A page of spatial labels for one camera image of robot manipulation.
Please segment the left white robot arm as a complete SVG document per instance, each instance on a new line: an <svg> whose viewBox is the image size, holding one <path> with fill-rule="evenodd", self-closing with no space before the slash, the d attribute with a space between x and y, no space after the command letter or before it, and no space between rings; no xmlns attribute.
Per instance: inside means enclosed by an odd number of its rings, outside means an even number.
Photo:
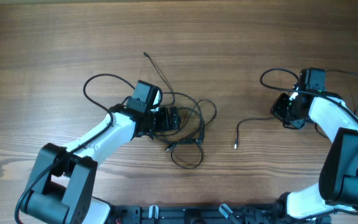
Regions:
<svg viewBox="0 0 358 224"><path fill-rule="evenodd" d="M23 212L45 223L109 223L113 206L93 197L96 171L116 149L142 136L177 130L178 108L163 106L162 91L138 81L123 103L107 109L105 119L76 141L41 148L14 219Z"/></svg>

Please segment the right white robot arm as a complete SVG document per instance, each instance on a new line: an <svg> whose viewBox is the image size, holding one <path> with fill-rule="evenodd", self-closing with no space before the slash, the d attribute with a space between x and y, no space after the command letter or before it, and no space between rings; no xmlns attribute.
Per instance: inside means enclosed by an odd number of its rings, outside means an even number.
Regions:
<svg viewBox="0 0 358 224"><path fill-rule="evenodd" d="M327 91L326 73L303 69L270 110L285 128L318 125L332 143L318 183L284 197L285 214L298 221L334 212L358 215L358 117L338 94Z"/></svg>

